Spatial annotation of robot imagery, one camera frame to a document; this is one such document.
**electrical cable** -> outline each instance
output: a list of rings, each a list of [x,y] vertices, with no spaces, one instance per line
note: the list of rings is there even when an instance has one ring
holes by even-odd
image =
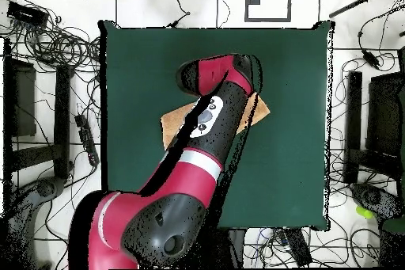
[[[382,32],[382,37],[381,37],[381,41],[380,41],[380,46],[381,46],[381,44],[382,44],[382,38],[383,38],[383,37],[384,37],[384,30],[383,30],[383,32]],[[380,47],[379,47],[379,52],[380,52],[380,55],[379,55],[379,56],[376,56],[376,58],[377,58],[377,59],[381,59],[381,61],[379,60],[379,64],[380,64],[380,65],[379,65],[379,67],[378,67],[377,69],[378,69],[378,70],[382,70],[382,71],[391,70],[391,69],[394,67],[394,65],[395,65],[395,59],[396,59],[396,57],[394,57],[391,53],[382,54],[381,51],[380,51]],[[390,58],[392,59],[392,65],[391,65],[388,69],[382,69],[382,66],[384,65],[384,57],[388,57],[388,56],[390,56]],[[339,103],[338,103],[337,105],[334,105],[333,108],[336,108],[336,107],[338,107],[338,106],[340,106],[340,105],[342,105],[342,104],[345,104],[345,105],[346,105],[345,100],[346,100],[347,92],[346,92],[345,81],[347,80],[347,76],[344,78],[344,77],[343,77],[344,73],[349,73],[349,72],[351,72],[351,71],[353,71],[353,70],[358,70],[359,68],[363,67],[366,62],[367,62],[367,61],[365,60],[365,58],[362,58],[362,59],[356,58],[356,59],[352,59],[351,61],[347,61],[347,62],[345,62],[345,63],[343,64],[342,69],[341,69],[340,82],[339,82],[339,84],[336,86],[336,89],[335,89],[335,98],[336,98],[336,100],[337,100]],[[350,69],[350,70],[347,70],[347,66],[348,66],[350,63],[356,63],[356,67],[354,67],[354,68],[352,68],[352,69]],[[339,89],[343,89],[343,93],[342,93],[343,97],[339,97],[339,95],[338,95]],[[346,112],[340,114],[339,116],[334,117],[334,119],[333,119],[331,122],[333,123],[334,121],[336,121],[340,116],[342,116],[342,115],[345,114],[345,113],[346,113]],[[340,136],[341,139],[336,139],[336,138],[332,138],[332,139],[341,142],[341,149],[338,149],[338,150],[340,150],[340,152],[339,152],[338,154],[331,154],[331,156],[335,159],[335,160],[331,163],[331,175],[332,175],[333,173],[337,173],[337,174],[339,175],[339,178],[338,178],[338,179],[334,179],[333,177],[331,177],[331,179],[332,179],[333,181],[335,181],[336,184],[338,184],[338,183],[342,183],[342,182],[341,182],[341,179],[342,179],[342,176],[343,176],[343,175],[341,174],[341,171],[343,171],[343,168],[342,168],[342,167],[336,168],[336,165],[344,166],[344,161],[343,161],[343,159],[341,158],[341,154],[342,154],[343,151],[344,151],[344,149],[343,149],[344,138],[343,138],[343,134],[342,134],[341,131],[339,131],[339,130],[336,129],[336,128],[335,128],[335,130],[339,132],[339,134],[340,134],[339,136]],[[369,173],[369,175],[367,176],[367,178],[364,180],[364,183],[367,183],[367,184],[385,184],[386,186],[388,186],[388,182],[390,182],[390,179],[389,179],[389,178],[388,178],[386,181],[375,181],[375,182],[372,182],[371,180],[377,175],[374,170],[359,168],[359,171]],[[330,196],[332,196],[333,194],[336,194],[336,193],[341,193],[341,194],[343,194],[343,195],[346,197],[346,198],[345,198],[345,201],[344,201],[344,203],[345,203],[345,202],[348,200],[348,198],[353,198],[352,196],[349,196],[349,195],[346,193],[346,191],[350,191],[348,184],[343,184],[343,186],[341,186],[340,188],[334,188],[333,185],[332,185],[332,186],[331,186]],[[330,208],[342,206],[344,203],[342,203],[342,204],[340,204],[340,205],[330,206]],[[337,222],[336,222],[335,220],[333,220],[330,216],[329,216],[329,219],[330,219],[332,222],[337,223]],[[344,230],[344,228],[343,228],[342,226],[340,226],[340,225],[339,225],[339,227],[340,227],[340,229],[343,230],[343,232],[344,232],[344,234],[345,234],[345,238],[342,238],[342,239],[345,240],[345,242],[346,242],[346,246],[344,247],[344,249],[347,249],[347,250],[348,250],[348,248],[349,248],[349,247],[348,247],[348,242],[349,242],[349,243],[350,243],[350,250],[351,250],[351,252],[352,252],[352,257],[354,258],[354,262],[355,262],[355,264],[356,264],[357,266],[360,266],[360,265],[358,264],[358,262],[356,261],[356,259],[355,259],[355,252],[354,252],[354,249],[355,249],[355,248],[356,248],[356,249],[360,249],[363,253],[364,253],[365,251],[362,250],[360,247],[354,247],[353,235],[351,236],[351,238],[350,238],[350,240],[349,240],[349,239],[348,239],[348,236],[347,236],[347,232]],[[368,255],[370,255],[370,256],[373,257],[373,258],[376,258],[375,253],[378,253],[378,252],[376,251],[376,247],[374,247],[374,246],[372,246],[372,245],[368,245],[368,248],[371,249],[371,251],[368,251]],[[322,263],[322,265],[326,265],[326,266],[327,266],[328,263],[330,264],[330,262],[320,262],[320,261],[318,261],[318,260],[315,260],[315,262]]]
[[[78,76],[78,78],[87,84],[86,91],[87,91],[87,94],[89,96],[89,103],[87,104],[87,107],[86,107],[86,103],[78,96],[78,94],[73,89],[73,87],[71,86],[70,88],[72,89],[74,94],[78,97],[78,99],[81,101],[81,103],[84,105],[84,107],[86,107],[86,108],[84,108],[84,110],[87,111],[86,112],[87,113],[87,119],[89,120],[89,112],[94,114],[94,116],[96,117],[96,120],[97,120],[97,125],[100,128],[100,106],[97,104],[96,100],[94,99],[94,93],[96,92],[99,85],[94,83],[93,87],[90,88],[90,82],[95,82],[95,80],[97,79],[97,77],[99,75],[100,64],[98,63],[98,60],[99,60],[99,55],[98,54],[99,54],[99,51],[100,51],[100,37],[97,37],[93,41],[90,41],[89,35],[85,31],[83,31],[81,29],[78,29],[78,28],[75,28],[75,27],[66,27],[64,29],[61,29],[54,23],[54,20],[51,18],[51,13],[53,13],[53,15],[55,16],[55,20],[58,20],[58,16],[55,14],[55,12],[53,12],[53,10],[43,8],[43,7],[38,6],[38,5],[28,1],[28,0],[23,0],[23,1],[28,3],[26,6],[34,6],[38,10],[41,10],[41,11],[44,11],[45,13],[47,13],[48,16],[49,16],[47,22],[48,22],[48,24],[50,26],[49,27],[47,26],[47,27],[45,27],[43,29],[40,29],[40,28],[24,28],[20,23],[17,22],[17,23],[13,23],[9,28],[5,27],[7,36],[15,36],[16,37],[16,41],[14,42],[15,44],[13,45],[13,48],[12,48],[12,56],[27,59],[29,62],[32,59],[35,60],[38,67],[42,70],[42,71],[36,70],[36,72],[38,72],[38,73],[55,73],[55,68],[58,65],[66,64],[66,65],[69,65],[70,67],[72,67],[74,69],[74,71],[75,71],[75,74]],[[70,32],[70,30],[78,30],[78,31],[83,32],[84,34],[86,34],[87,40],[82,39],[80,36],[74,35],[72,32]],[[23,40],[23,44],[28,49],[29,55],[22,55],[21,53],[18,53],[17,45],[20,43],[20,40]],[[92,67],[93,70],[83,70],[84,68],[87,68],[87,67]],[[83,79],[78,74],[78,72],[89,73],[89,74],[94,73],[95,78],[93,78],[89,82],[87,82],[85,79]],[[53,97],[55,96],[53,93],[45,93],[43,90],[41,90],[35,84],[35,82],[34,82],[34,85],[42,93],[52,95]],[[55,111],[50,106],[48,100],[46,100],[46,99],[35,101],[34,103],[40,103],[40,102],[46,102],[48,108],[50,110],[52,110],[52,111]],[[93,109],[92,106],[95,107],[95,108],[98,108],[98,112],[96,112]],[[50,147],[50,143],[49,143],[49,141],[47,139],[47,136],[44,134],[44,130],[41,127],[39,121],[32,114],[29,114],[29,112],[26,112],[19,105],[17,105],[17,107],[22,112],[25,112],[25,113],[27,113],[27,115],[34,118],[34,120],[36,121],[36,123],[40,127],[42,135],[45,138],[46,144]],[[30,193],[32,190],[36,189],[35,183],[39,180],[40,176],[45,171],[47,171],[48,169],[51,169],[51,168],[52,167],[47,168],[42,173],[40,173],[40,175],[38,176],[36,181],[30,182],[30,183],[24,185],[23,187],[19,187],[17,185],[17,192],[15,192],[15,194],[21,194],[21,192],[23,192],[22,193],[23,196],[17,196],[18,200],[15,200],[13,203],[16,204],[20,199],[25,197],[25,195]],[[73,207],[74,207],[73,198],[78,194],[78,192],[81,190],[81,188],[83,187],[83,185],[87,181],[88,177],[90,177],[96,171],[96,169],[97,168],[93,168],[92,171],[87,176],[82,177],[82,178],[80,178],[78,180],[72,179],[70,184],[64,186],[64,188],[67,188],[69,186],[72,187],[73,184],[76,184],[79,181],[84,180],[83,184],[75,192],[74,196],[72,196],[72,193],[70,194],[70,200],[72,200],[72,206]],[[63,239],[58,237],[56,234],[54,234],[49,229],[47,223],[49,222],[49,220],[54,218],[65,206],[63,206],[61,209],[59,209],[58,212],[53,214],[50,219],[49,219],[49,215],[51,213],[51,209],[48,212],[47,218],[45,219],[45,223],[43,224],[43,226],[46,226],[48,232],[51,233],[52,235],[54,235],[57,238],[57,239],[48,239],[48,240],[63,241]],[[18,209],[18,211],[17,211],[17,205],[13,205],[11,207],[11,209],[8,210],[7,212],[2,212],[0,217],[2,217],[3,219],[4,218],[9,218],[9,217],[11,218],[15,214],[18,214],[20,211],[24,210],[26,207],[27,206],[20,207],[20,209]],[[62,259],[66,255],[66,252],[63,255],[63,257],[60,259],[59,263],[56,265],[56,269],[59,267],[60,262],[62,261]]]
[[[215,28],[218,27],[218,12],[219,11],[219,0],[217,0],[217,14],[215,16]]]
[[[185,11],[185,10],[183,9],[183,7],[181,6],[180,0],[176,0],[176,1],[177,1],[177,4],[179,5],[180,10],[184,13],[184,15],[183,15],[181,18],[179,18],[178,20],[175,20],[173,23],[169,23],[168,25],[166,25],[166,28],[168,28],[168,27],[175,28],[175,27],[177,26],[177,24],[178,24],[184,17],[189,16],[189,15],[191,14],[189,11]]]
[[[224,2],[224,4],[226,5],[226,8],[228,8],[228,16],[226,17],[226,20],[221,23],[219,28],[221,28],[226,22],[228,22],[229,15],[231,14],[231,9],[229,8],[228,4],[225,2],[225,0],[222,0],[222,2]]]
[[[360,31],[358,32],[358,45],[359,45],[359,47],[360,47],[360,49],[361,49],[361,52],[363,53],[363,58],[366,60],[366,62],[367,62],[371,67],[374,67],[375,69],[377,69],[377,70],[379,70],[379,71],[383,71],[383,72],[387,72],[387,71],[391,70],[391,68],[392,68],[392,67],[391,67],[391,68],[385,69],[385,70],[381,69],[381,67],[384,65],[384,57],[386,57],[387,55],[389,55],[390,57],[394,57],[393,54],[391,54],[391,53],[386,53],[386,54],[382,55],[382,54],[380,53],[380,58],[382,59],[382,63],[380,63],[375,55],[373,55],[370,51],[366,51],[366,50],[362,47],[360,39],[361,39],[361,37],[363,36],[363,28],[364,28],[369,22],[372,22],[372,21],[376,20],[377,18],[381,18],[381,17],[387,15],[387,18],[385,19],[384,26],[383,26],[383,30],[382,30],[382,35],[381,35],[381,40],[380,40],[380,47],[379,47],[379,49],[378,49],[378,51],[380,52],[382,40],[383,40],[383,37],[384,37],[385,24],[386,24],[386,22],[387,22],[388,16],[391,15],[392,13],[395,13],[395,12],[397,12],[397,11],[399,11],[399,10],[405,8],[405,4],[402,4],[402,5],[400,5],[400,6],[395,7],[395,5],[396,5],[396,3],[397,3],[398,1],[399,1],[399,0],[396,0],[396,2],[394,3],[394,5],[392,6],[392,8],[391,8],[390,10],[386,11],[385,13],[382,13],[381,15],[375,16],[375,17],[370,18],[369,20],[367,20],[367,21],[363,24],[363,26],[360,28]]]
[[[403,0],[396,0],[395,3],[392,5],[392,8],[391,8],[391,9],[393,9],[393,8],[396,6],[396,4],[397,4],[398,2],[400,2],[400,1],[403,1]],[[390,16],[390,14],[387,15],[387,17],[385,18],[384,24],[383,24],[383,31],[382,31],[382,33],[381,33],[380,45],[379,45],[379,47],[378,47],[378,51],[380,52],[380,55],[381,55],[381,45],[382,45],[383,39],[384,39],[385,25],[387,24],[387,21],[388,21],[389,16]]]
[[[73,208],[74,210],[76,210],[76,208],[74,208],[74,205],[73,205],[74,171],[75,171],[75,166],[76,166],[76,159],[78,158],[78,156],[79,156],[80,154],[83,154],[83,153],[85,153],[85,151],[82,151],[82,152],[78,153],[78,154],[76,155],[76,157],[74,158],[74,162],[73,162],[72,182],[70,183],[70,202],[72,203],[72,208]]]
[[[34,238],[35,241],[66,241],[68,242],[67,239],[50,239],[50,238]]]
[[[371,229],[369,229],[369,228],[360,228],[360,229],[354,231],[354,232],[351,234],[350,240],[349,240],[349,243],[350,243],[350,250],[351,250],[351,253],[352,253],[354,262],[355,262],[355,264],[356,264],[359,268],[361,268],[361,265],[358,263],[358,261],[357,261],[357,259],[356,259],[356,254],[355,254],[355,252],[354,252],[354,247],[353,247],[353,244],[354,244],[354,243],[353,243],[353,237],[354,237],[354,235],[356,235],[357,233],[362,232],[362,231],[367,231],[367,232],[369,232],[369,233],[372,233],[372,234],[374,234],[375,236],[377,236],[377,237],[380,239],[380,235],[377,234],[374,230],[371,230]]]

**green object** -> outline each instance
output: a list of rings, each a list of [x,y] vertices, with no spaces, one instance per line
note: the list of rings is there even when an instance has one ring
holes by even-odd
[[[374,214],[371,211],[366,210],[365,208],[363,208],[361,206],[356,207],[356,212],[359,215],[365,217],[366,219],[371,219],[374,216]]]
[[[196,100],[176,85],[175,73],[182,63],[234,52],[256,55],[263,67],[260,96],[271,114],[249,133],[220,226],[326,229],[324,142],[330,22],[316,30],[117,29],[111,22],[105,25],[110,190],[138,191],[145,184],[164,154],[160,118]]]

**power cord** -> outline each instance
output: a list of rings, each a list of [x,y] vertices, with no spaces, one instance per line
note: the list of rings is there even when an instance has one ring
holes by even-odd
[[[355,251],[354,251],[353,238],[354,238],[354,235],[356,235],[357,233],[362,232],[362,231],[366,231],[366,232],[368,232],[368,233],[374,234],[375,236],[377,236],[377,237],[380,239],[380,235],[377,234],[374,230],[371,230],[371,229],[369,229],[369,228],[360,228],[360,229],[358,229],[358,230],[356,230],[356,231],[354,231],[354,232],[352,233],[352,235],[350,236],[350,240],[349,240],[349,243],[350,243],[350,251],[351,251],[351,254],[352,254],[352,256],[353,256],[353,259],[354,259],[355,264],[356,264],[359,268],[361,268],[361,265],[358,263],[358,261],[357,261],[357,259],[356,259],[356,257],[358,257],[358,255],[357,255],[357,254],[355,253]],[[379,251],[376,249],[376,247],[373,247],[373,246],[371,246],[370,244],[368,244],[368,245],[367,245],[367,250],[368,250],[368,252],[366,252],[366,251],[363,250],[363,249],[360,249],[360,250],[361,250],[361,254],[362,254],[362,255],[363,255],[363,254],[366,254],[366,255],[368,255],[369,257],[373,258],[375,261],[377,261],[377,262],[379,261],[379,259],[380,259]]]
[[[217,0],[217,15],[215,17],[215,28],[218,27],[219,0]]]
[[[383,72],[384,72],[384,71],[387,71],[387,70],[382,70],[382,69],[381,69],[381,67],[384,65],[384,60],[383,60],[382,64],[380,64],[380,62],[378,61],[377,57],[376,57],[373,53],[371,53],[371,51],[367,51],[367,50],[365,50],[365,49],[362,47],[360,39],[361,39],[361,37],[363,36],[363,28],[364,28],[369,22],[372,22],[372,21],[376,20],[377,18],[381,18],[381,17],[387,15],[387,18],[385,19],[385,22],[384,22],[383,32],[382,32],[381,41],[380,41],[380,47],[379,47],[379,50],[378,50],[378,51],[380,52],[382,40],[383,40],[383,37],[384,37],[385,24],[386,24],[386,22],[387,22],[388,16],[391,15],[392,13],[395,13],[395,12],[397,12],[397,11],[399,11],[399,10],[405,8],[405,4],[402,4],[402,5],[400,5],[400,6],[394,7],[398,1],[399,1],[399,0],[396,0],[396,2],[394,3],[394,5],[392,6],[392,8],[391,8],[390,10],[386,11],[385,13],[382,13],[381,15],[378,15],[378,16],[375,16],[375,17],[373,17],[373,18],[370,18],[366,23],[364,23],[364,25],[360,28],[360,31],[358,32],[358,45],[359,45],[359,47],[360,47],[360,49],[361,49],[361,52],[362,52],[362,54],[363,54],[363,59],[364,59],[371,67],[374,67],[376,70],[383,71]]]
[[[231,9],[229,8],[228,4],[225,2],[225,0],[222,0],[222,2],[224,2],[224,4],[226,5],[226,8],[228,8],[228,16],[226,17],[226,20],[221,23],[219,28],[221,28],[226,22],[228,22],[229,15],[231,14]]]
[[[181,6],[180,0],[176,0],[176,1],[177,1],[177,4],[179,5],[180,10],[184,13],[184,15],[181,18],[179,18],[178,20],[175,20],[174,22],[166,25],[165,26],[166,28],[170,28],[170,27],[175,28],[184,17],[189,16],[191,14],[189,11],[185,11],[183,9],[183,7]]]
[[[22,0],[27,2],[26,6],[34,6],[38,10],[44,11],[48,13],[48,24],[50,27],[46,27],[44,29],[35,29],[35,28],[29,28],[25,29],[20,25],[18,22],[13,23],[10,27],[3,26],[3,28],[8,29],[7,33],[2,33],[2,35],[7,35],[7,36],[15,36],[16,37],[16,42],[13,45],[13,56],[16,57],[21,57],[24,59],[27,59],[30,62],[30,59],[34,59],[38,65],[38,67],[42,71],[38,71],[39,73],[55,73],[55,68],[58,65],[62,64],[67,64],[70,65],[75,69],[75,74],[81,79],[84,83],[87,84],[87,94],[89,96],[89,103],[85,103],[79,96],[78,94],[74,91],[73,87],[71,86],[72,91],[78,99],[82,102],[82,104],[85,106],[84,108],[82,107],[82,114],[86,113],[87,118],[89,118],[89,112],[92,112],[96,118],[97,118],[97,125],[100,127],[99,123],[99,118],[100,118],[100,106],[96,103],[94,99],[94,93],[95,91],[99,88],[100,84],[96,84],[95,81],[100,82],[99,77],[99,66],[100,64],[98,63],[99,60],[99,51],[100,51],[100,37],[97,37],[95,40],[90,41],[89,35],[78,28],[75,27],[66,27],[64,29],[61,29],[57,26],[57,24],[61,21],[61,17],[57,16],[53,10],[43,8],[41,6],[38,6],[28,0]],[[70,29],[75,29],[78,31],[83,32],[87,36],[87,40],[82,39],[79,36],[75,36],[72,34],[69,30]],[[28,52],[30,55],[22,55],[19,54],[17,51],[17,45],[20,43],[20,39],[24,40],[24,44],[26,48],[28,49]],[[43,65],[52,68],[52,70],[45,69]],[[83,70],[83,68],[87,67],[92,67],[93,70]],[[85,81],[78,72],[81,73],[94,73],[95,77],[93,79],[90,79],[90,81]],[[45,93],[45,94],[50,94],[53,97],[55,96],[53,93]],[[35,101],[35,103],[39,102],[46,102],[47,106],[50,110],[54,111],[54,109],[49,105],[49,102],[47,100],[40,100],[40,101]],[[24,109],[22,109],[19,105],[17,105],[18,108],[21,109],[22,112],[26,112]],[[93,107],[98,108],[98,113],[93,109]],[[26,112],[29,116],[33,117],[36,123],[39,125],[40,130],[45,138],[45,141],[48,146],[50,146],[50,143],[47,139],[47,136],[44,134],[44,130],[41,127],[40,123],[38,120],[32,115]],[[11,218],[12,216],[15,216],[15,214],[18,214],[20,210],[16,210],[16,203],[18,203],[21,199],[23,199],[28,193],[36,189],[35,183],[39,180],[40,176],[46,172],[47,170],[51,169],[53,166],[50,168],[45,169],[40,175],[37,177],[36,181],[30,182],[23,187],[17,187],[17,190],[14,192],[14,197],[15,200],[13,200],[13,206],[3,212],[0,217],[2,221],[6,221],[7,219]],[[72,187],[73,184],[78,183],[79,181],[83,181],[83,184],[81,187],[72,195],[70,194],[70,201],[72,201],[72,206],[73,205],[73,198],[78,194],[78,192],[81,190],[85,182],[87,181],[88,177],[90,177],[92,174],[95,173],[97,168],[93,168],[92,171],[86,175],[85,177],[82,177],[78,180],[74,180],[72,178],[72,181],[70,184],[65,185],[64,188],[71,187],[70,191],[72,192]],[[67,241],[56,235],[54,232],[52,232],[48,226],[48,223],[51,219],[53,219],[69,202],[67,202],[63,207],[61,207],[55,214],[53,214],[50,218],[49,215],[51,214],[51,209],[52,209],[52,202],[51,202],[51,208],[47,214],[47,217],[45,219],[45,223],[39,228],[41,229],[43,226],[46,226],[48,232],[52,234],[56,239],[42,239],[42,238],[34,238],[39,241],[63,241],[66,244],[66,252],[63,254],[61,259],[56,265],[55,269],[58,269],[62,259],[67,253]]]

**black frame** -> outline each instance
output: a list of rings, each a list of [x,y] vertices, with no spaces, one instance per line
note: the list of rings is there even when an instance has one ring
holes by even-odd
[[[291,0],[287,1],[286,18],[249,18],[248,7],[250,5],[259,5],[260,0],[244,0],[244,21],[245,22],[291,22]]]
[[[70,157],[70,80],[74,71],[67,65],[56,67],[54,142],[13,151],[12,133],[14,109],[18,107],[16,85],[13,76],[11,42],[5,39],[4,47],[4,209],[10,208],[12,196],[12,172],[53,161],[55,177],[69,177]]]
[[[405,47],[398,50],[398,57],[400,74],[404,74],[405,77],[405,62],[403,61],[405,59]],[[400,181],[403,174],[400,156],[360,149],[361,82],[361,72],[349,73],[347,83],[346,141],[342,171],[343,183],[353,184],[358,182],[360,165],[389,176],[396,181]]]

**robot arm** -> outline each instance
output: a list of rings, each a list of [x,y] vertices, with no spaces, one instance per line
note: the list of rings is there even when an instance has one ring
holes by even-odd
[[[136,193],[110,192],[89,232],[89,269],[168,267],[193,245],[224,169],[248,98],[246,55],[183,64],[176,80],[199,96],[161,163]]]

